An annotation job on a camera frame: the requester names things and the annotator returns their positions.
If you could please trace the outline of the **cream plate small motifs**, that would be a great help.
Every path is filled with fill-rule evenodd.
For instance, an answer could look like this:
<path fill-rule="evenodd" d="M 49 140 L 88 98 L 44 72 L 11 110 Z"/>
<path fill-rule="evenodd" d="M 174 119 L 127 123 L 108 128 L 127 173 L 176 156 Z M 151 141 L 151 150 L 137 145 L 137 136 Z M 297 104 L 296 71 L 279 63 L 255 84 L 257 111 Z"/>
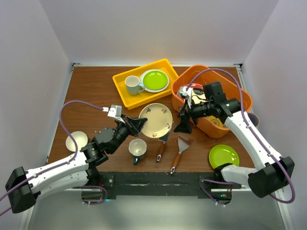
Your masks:
<path fill-rule="evenodd" d="M 161 103 L 152 103 L 144 107 L 139 118 L 147 118 L 141 132 L 148 138 L 164 136 L 171 129 L 173 123 L 170 109 Z"/>

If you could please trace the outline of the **white cup green handle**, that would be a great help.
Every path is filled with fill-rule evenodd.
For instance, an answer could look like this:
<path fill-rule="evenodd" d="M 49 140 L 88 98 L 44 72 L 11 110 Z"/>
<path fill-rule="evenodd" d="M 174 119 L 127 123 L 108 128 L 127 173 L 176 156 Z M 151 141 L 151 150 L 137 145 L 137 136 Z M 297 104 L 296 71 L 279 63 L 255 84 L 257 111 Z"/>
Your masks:
<path fill-rule="evenodd" d="M 147 144 L 144 140 L 137 138 L 129 143 L 129 153 L 134 157 L 133 165 L 137 165 L 146 157 Z"/>

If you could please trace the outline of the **cream plate black mark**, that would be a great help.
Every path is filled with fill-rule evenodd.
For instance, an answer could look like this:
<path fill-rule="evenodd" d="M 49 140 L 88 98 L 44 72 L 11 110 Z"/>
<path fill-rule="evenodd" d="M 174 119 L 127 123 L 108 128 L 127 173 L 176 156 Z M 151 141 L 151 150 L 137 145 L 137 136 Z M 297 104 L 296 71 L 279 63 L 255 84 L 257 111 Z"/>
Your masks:
<path fill-rule="evenodd" d="M 203 89 L 201 88 L 192 88 L 191 99 L 195 104 L 208 101 L 205 97 Z"/>

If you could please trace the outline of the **yellow patterned plate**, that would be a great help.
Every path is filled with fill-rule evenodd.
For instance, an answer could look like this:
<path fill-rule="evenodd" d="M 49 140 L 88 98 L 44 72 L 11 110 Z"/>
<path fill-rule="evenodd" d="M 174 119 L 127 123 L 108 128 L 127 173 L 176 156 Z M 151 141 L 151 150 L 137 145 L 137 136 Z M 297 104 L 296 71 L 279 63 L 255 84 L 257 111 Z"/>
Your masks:
<path fill-rule="evenodd" d="M 226 126 L 221 122 L 220 119 L 214 117 L 214 116 L 209 116 L 207 117 L 208 120 L 213 123 L 214 125 L 218 126 L 218 127 L 222 127 L 222 128 L 226 128 Z"/>

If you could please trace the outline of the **red and teal plate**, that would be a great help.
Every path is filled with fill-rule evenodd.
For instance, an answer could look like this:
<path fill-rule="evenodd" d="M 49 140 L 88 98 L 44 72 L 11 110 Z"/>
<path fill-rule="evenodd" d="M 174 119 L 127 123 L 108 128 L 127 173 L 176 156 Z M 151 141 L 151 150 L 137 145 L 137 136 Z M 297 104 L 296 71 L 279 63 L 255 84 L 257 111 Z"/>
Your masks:
<path fill-rule="evenodd" d="M 203 95 L 204 91 L 203 91 L 203 86 L 201 84 L 197 84 L 197 83 L 193 83 L 190 88 L 193 89 L 193 92 L 196 95 Z"/>

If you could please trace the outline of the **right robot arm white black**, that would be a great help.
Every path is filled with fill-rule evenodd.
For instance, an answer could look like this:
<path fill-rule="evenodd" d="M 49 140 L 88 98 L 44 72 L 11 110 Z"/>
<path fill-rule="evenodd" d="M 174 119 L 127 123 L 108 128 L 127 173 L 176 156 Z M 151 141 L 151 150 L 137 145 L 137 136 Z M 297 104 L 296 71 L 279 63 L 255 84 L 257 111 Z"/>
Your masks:
<path fill-rule="evenodd" d="M 214 184 L 219 188 L 230 183 L 246 185 L 259 198 L 272 195 L 287 185 L 293 189 L 294 161 L 290 157 L 284 158 L 265 140 L 248 119 L 243 104 L 235 98 L 227 100 L 218 81 L 205 84 L 203 90 L 206 100 L 195 104 L 192 89 L 180 87 L 178 94 L 184 99 L 184 105 L 178 114 L 181 121 L 174 131 L 190 134 L 190 120 L 196 124 L 198 118 L 215 116 L 234 133 L 255 165 L 252 169 L 224 163 L 215 169 Z"/>

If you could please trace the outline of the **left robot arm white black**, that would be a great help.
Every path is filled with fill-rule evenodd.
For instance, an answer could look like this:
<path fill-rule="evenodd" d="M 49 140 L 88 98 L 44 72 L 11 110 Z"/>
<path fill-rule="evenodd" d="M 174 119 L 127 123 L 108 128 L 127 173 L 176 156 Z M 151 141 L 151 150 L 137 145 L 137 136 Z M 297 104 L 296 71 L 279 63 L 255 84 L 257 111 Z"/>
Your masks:
<path fill-rule="evenodd" d="M 108 160 L 108 154 L 113 154 L 125 139 L 138 136 L 147 118 L 130 118 L 121 116 L 115 129 L 103 128 L 93 141 L 81 148 L 80 152 L 72 154 L 53 164 L 25 170 L 23 167 L 14 169 L 5 185 L 12 213 L 20 213 L 31 208 L 39 196 L 39 188 L 48 183 L 56 182 L 65 176 L 81 171 L 94 170 L 96 166 Z"/>

